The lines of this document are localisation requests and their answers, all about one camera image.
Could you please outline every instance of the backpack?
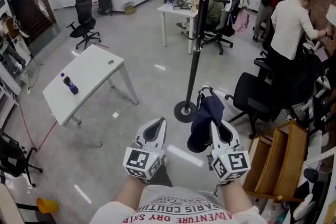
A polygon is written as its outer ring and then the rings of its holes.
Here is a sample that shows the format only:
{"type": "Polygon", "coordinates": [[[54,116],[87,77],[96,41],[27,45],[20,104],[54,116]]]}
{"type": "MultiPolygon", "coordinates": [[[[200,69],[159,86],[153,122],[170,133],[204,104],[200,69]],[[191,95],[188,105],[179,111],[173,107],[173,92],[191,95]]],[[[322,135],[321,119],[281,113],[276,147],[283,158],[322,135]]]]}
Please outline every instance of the backpack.
{"type": "Polygon", "coordinates": [[[232,25],[233,30],[235,32],[243,32],[248,26],[249,17],[250,15],[245,8],[240,9],[236,21],[232,25]]]}

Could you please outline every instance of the chair seat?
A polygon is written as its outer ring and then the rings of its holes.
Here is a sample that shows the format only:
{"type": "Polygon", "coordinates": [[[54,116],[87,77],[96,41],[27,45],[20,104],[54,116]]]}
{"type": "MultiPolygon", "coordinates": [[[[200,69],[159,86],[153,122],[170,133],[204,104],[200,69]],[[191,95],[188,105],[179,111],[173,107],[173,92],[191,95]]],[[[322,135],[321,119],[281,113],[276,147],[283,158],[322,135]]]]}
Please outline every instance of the chair seat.
{"type": "Polygon", "coordinates": [[[82,37],[92,29],[93,27],[91,27],[90,25],[79,25],[74,31],[71,32],[70,37],[82,37]]]}
{"type": "Polygon", "coordinates": [[[255,110],[248,104],[249,98],[270,108],[269,113],[265,114],[260,112],[258,114],[258,118],[262,121],[270,121],[273,111],[271,85],[249,73],[243,73],[236,86],[233,105],[247,114],[252,115],[255,113],[255,110]]]}

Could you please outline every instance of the white lamp shade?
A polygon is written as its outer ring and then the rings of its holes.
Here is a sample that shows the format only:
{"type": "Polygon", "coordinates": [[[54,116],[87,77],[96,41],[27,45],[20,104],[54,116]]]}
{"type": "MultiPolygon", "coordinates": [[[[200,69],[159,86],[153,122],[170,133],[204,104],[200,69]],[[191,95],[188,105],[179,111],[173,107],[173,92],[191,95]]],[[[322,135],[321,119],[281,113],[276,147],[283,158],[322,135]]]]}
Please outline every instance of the white lamp shade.
{"type": "Polygon", "coordinates": [[[330,4],[326,17],[330,23],[332,23],[333,25],[336,25],[336,6],[335,5],[330,4]]]}

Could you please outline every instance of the khaki pants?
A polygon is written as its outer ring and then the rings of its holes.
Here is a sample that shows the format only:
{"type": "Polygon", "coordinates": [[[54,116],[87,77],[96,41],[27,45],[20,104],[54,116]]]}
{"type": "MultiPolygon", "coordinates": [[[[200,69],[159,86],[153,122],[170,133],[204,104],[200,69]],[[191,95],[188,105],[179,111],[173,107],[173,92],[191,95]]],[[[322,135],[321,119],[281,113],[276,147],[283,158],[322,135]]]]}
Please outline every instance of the khaki pants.
{"type": "Polygon", "coordinates": [[[26,61],[26,65],[28,65],[31,60],[30,51],[21,35],[18,35],[16,37],[14,47],[16,52],[26,61]]]}
{"type": "Polygon", "coordinates": [[[263,3],[260,1],[258,15],[256,19],[256,25],[254,27],[254,35],[259,37],[260,33],[260,26],[264,22],[264,20],[267,19],[266,25],[269,25],[271,23],[271,16],[273,14],[273,9],[271,6],[265,7],[263,3]]]}

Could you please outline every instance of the wooden bookcase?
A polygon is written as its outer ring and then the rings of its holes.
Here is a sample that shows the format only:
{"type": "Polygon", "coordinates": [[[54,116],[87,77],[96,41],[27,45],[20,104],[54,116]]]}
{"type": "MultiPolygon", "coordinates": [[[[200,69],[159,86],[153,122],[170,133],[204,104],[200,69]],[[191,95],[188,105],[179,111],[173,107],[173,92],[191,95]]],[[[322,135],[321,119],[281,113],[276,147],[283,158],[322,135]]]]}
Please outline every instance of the wooden bookcase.
{"type": "Polygon", "coordinates": [[[251,170],[244,190],[251,195],[286,201],[293,198],[306,152],[307,131],[295,121],[253,139],[251,170]]]}

